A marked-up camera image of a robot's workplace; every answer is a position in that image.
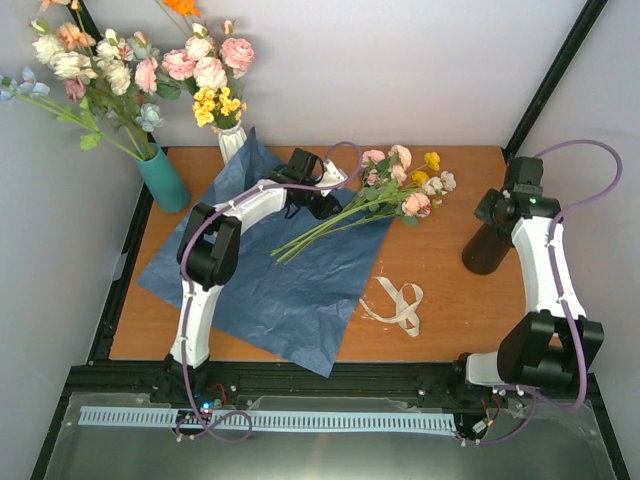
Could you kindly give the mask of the black cylinder table edge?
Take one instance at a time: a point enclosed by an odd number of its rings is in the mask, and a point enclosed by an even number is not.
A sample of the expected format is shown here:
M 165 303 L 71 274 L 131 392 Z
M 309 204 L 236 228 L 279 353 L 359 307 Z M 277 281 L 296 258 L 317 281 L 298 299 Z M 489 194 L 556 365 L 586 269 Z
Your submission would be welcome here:
M 500 229 L 482 224 L 462 251 L 462 261 L 470 272 L 488 275 L 496 271 L 512 248 L 511 237 Z

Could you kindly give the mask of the pink yellow flower bouquet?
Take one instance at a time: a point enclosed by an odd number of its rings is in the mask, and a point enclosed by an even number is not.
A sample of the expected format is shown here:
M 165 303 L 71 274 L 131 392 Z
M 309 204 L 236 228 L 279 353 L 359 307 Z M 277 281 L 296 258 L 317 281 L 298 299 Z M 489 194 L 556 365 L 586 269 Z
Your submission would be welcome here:
M 368 150 L 362 156 L 361 188 L 342 212 L 274 249 L 276 262 L 288 263 L 317 239 L 351 227 L 379 220 L 401 219 L 409 226 L 419 224 L 443 198 L 457 187 L 453 172 L 440 168 L 436 152 L 424 155 L 422 166 L 412 166 L 412 154 L 402 145 L 388 152 Z

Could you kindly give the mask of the cream printed ribbon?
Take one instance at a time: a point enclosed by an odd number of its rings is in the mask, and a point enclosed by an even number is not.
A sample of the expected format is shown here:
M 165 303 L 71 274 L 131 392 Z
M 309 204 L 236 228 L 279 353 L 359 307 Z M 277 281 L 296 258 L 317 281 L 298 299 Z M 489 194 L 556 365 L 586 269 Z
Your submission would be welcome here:
M 415 283 L 405 283 L 400 288 L 396 288 L 392 282 L 384 276 L 377 276 L 376 280 L 393 301 L 395 313 L 390 317 L 381 316 L 376 313 L 364 299 L 360 299 L 359 304 L 366 314 L 371 319 L 380 323 L 398 325 L 411 338 L 418 337 L 420 334 L 421 319 L 417 314 L 417 310 L 424 298 L 423 289 Z M 410 288 L 413 291 L 414 300 L 412 302 L 408 302 L 405 299 L 404 291 L 406 288 Z

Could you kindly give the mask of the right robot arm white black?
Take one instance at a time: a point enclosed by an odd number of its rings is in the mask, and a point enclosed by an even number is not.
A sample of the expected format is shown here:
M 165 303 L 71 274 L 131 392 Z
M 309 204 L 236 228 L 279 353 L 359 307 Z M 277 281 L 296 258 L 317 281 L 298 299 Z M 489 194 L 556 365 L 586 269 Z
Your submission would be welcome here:
M 489 190 L 479 202 L 482 225 L 462 252 L 467 270 L 493 273 L 515 250 L 523 277 L 525 314 L 497 351 L 466 353 L 454 363 L 466 386 L 573 392 L 580 405 L 587 394 L 587 371 L 603 341 L 604 329 L 588 320 L 574 291 L 563 246 L 562 211 L 539 188 Z

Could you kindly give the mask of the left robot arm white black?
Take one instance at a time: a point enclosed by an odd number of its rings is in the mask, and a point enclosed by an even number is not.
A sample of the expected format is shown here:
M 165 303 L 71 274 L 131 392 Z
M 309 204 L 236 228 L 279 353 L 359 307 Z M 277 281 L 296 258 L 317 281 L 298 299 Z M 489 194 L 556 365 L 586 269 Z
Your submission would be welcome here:
M 349 182 L 343 170 L 324 163 L 317 180 L 296 179 L 285 167 L 247 191 L 214 206 L 196 205 L 189 216 L 177 255 L 182 277 L 182 305 L 170 349 L 181 370 L 172 388 L 186 402 L 201 400 L 208 378 L 197 370 L 209 359 L 209 331 L 224 286 L 236 271 L 242 234 L 266 217 L 299 204 L 318 218 L 337 211 L 331 192 Z

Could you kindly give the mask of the white ribbed vase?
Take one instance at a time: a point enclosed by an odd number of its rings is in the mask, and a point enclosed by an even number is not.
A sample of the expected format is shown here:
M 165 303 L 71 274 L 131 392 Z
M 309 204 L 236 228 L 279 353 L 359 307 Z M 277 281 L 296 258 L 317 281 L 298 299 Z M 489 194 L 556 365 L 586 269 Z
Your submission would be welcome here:
M 217 136 L 224 164 L 229 163 L 234 155 L 242 148 L 247 139 L 247 135 L 241 121 L 231 128 L 219 129 Z

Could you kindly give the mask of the teal cylindrical vase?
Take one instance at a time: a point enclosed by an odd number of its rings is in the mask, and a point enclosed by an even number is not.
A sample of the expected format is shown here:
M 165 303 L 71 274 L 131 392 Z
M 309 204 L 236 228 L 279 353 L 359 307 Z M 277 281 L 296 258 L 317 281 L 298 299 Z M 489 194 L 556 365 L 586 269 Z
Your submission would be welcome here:
M 158 207 L 178 213 L 189 205 L 190 191 L 164 150 L 155 143 L 150 147 L 153 156 L 136 161 L 137 168 Z

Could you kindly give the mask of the pink yellow flowers white vase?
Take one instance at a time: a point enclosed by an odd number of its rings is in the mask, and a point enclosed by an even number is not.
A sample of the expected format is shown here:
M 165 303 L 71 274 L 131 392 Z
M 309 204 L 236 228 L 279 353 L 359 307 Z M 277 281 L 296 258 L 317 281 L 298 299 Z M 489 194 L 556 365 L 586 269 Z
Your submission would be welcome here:
M 222 37 L 216 40 L 195 1 L 159 1 L 157 5 L 181 30 L 185 42 L 161 55 L 156 93 L 167 100 L 189 93 L 200 128 L 222 133 L 239 126 L 247 110 L 242 77 L 255 56 L 251 43 L 235 34 L 236 22 L 231 19 L 221 23 Z

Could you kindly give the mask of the mixed flowers in teal vase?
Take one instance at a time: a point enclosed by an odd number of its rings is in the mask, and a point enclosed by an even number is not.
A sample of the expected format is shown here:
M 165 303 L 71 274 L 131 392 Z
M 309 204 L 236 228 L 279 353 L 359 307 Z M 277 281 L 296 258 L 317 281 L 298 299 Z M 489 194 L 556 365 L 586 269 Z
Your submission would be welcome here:
M 150 133 L 164 125 L 152 99 L 157 58 L 151 48 L 145 58 L 136 56 L 134 43 L 149 47 L 144 35 L 125 39 L 109 29 L 100 37 L 88 31 L 82 14 L 79 1 L 41 1 L 30 22 L 34 57 L 61 83 L 68 101 L 53 99 L 49 85 L 29 68 L 17 78 L 1 78 L 1 99 L 23 101 L 79 128 L 83 151 L 105 142 L 149 161 L 158 152 Z

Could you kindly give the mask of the black frame post right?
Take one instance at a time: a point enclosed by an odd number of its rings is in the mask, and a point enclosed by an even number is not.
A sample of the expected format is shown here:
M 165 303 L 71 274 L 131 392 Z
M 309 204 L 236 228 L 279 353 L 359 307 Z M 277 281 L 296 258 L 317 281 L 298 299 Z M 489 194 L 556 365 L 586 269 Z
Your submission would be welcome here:
M 584 3 L 511 137 L 502 148 L 505 161 L 513 157 L 524 144 L 608 3 L 608 0 L 588 0 Z

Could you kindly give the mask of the black frame post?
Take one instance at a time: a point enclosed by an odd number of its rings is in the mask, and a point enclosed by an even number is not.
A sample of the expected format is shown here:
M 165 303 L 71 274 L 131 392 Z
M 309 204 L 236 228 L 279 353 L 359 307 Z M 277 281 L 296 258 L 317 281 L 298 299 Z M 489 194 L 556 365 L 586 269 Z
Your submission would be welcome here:
M 588 0 L 584 3 L 511 137 L 502 148 L 505 161 L 513 157 L 524 144 L 608 3 L 608 0 Z
M 83 0 L 71 0 L 67 6 L 74 23 L 84 32 L 89 34 L 96 42 L 103 39 L 95 21 L 87 10 Z

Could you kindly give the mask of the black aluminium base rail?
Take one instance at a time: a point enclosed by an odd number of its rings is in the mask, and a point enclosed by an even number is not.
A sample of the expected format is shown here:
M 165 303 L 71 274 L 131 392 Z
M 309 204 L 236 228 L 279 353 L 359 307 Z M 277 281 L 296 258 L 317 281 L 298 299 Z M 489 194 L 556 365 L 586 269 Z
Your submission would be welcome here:
M 420 407 L 478 408 L 497 396 L 464 383 L 449 363 L 338 363 L 325 378 L 287 362 L 209 361 L 183 377 L 162 361 L 95 361 L 73 367 L 63 387 L 73 393 L 147 393 L 156 403 L 185 405 L 186 387 L 202 403 L 241 406 L 262 396 L 388 397 Z

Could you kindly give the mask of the black frame post left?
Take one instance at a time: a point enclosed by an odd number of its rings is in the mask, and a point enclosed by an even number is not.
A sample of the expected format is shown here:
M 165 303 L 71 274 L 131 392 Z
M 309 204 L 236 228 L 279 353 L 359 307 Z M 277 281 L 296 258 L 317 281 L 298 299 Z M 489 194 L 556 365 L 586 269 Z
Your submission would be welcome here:
M 67 6 L 74 23 L 84 32 L 89 34 L 96 42 L 103 39 L 95 21 L 87 10 L 83 0 L 71 0 Z

